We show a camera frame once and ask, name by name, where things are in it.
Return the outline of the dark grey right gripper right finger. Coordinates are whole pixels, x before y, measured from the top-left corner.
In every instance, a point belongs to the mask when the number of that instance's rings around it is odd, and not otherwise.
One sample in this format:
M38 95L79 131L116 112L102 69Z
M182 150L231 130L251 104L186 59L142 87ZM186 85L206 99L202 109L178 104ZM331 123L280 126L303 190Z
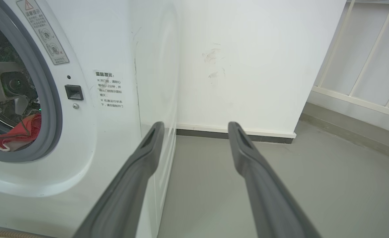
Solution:
M241 125L229 122L228 137L236 171L245 179L259 238L319 238L296 202Z

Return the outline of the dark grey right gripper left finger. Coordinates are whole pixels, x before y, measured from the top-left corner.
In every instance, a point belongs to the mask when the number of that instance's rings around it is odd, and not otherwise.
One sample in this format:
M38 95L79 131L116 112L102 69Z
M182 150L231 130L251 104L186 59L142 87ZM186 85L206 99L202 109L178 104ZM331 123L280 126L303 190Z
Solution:
M157 170L164 123L155 122L75 232L75 238L135 238L149 178Z

